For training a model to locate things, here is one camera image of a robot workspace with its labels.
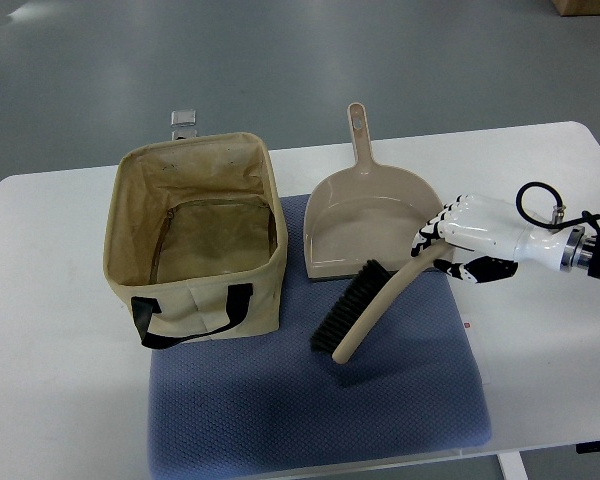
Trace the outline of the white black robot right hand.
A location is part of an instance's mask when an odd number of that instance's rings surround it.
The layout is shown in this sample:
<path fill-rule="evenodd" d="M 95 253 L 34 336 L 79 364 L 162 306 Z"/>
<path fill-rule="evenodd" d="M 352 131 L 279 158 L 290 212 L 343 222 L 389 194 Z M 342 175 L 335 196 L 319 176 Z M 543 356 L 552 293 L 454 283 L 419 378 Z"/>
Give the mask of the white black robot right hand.
<path fill-rule="evenodd" d="M 411 256 L 418 256 L 438 241 L 474 252 L 478 257 L 469 262 L 440 258 L 433 263 L 445 274 L 470 283 L 510 278 L 518 264 L 526 261 L 563 271 L 561 260 L 572 229 L 505 201 L 461 195 L 417 231 Z"/>

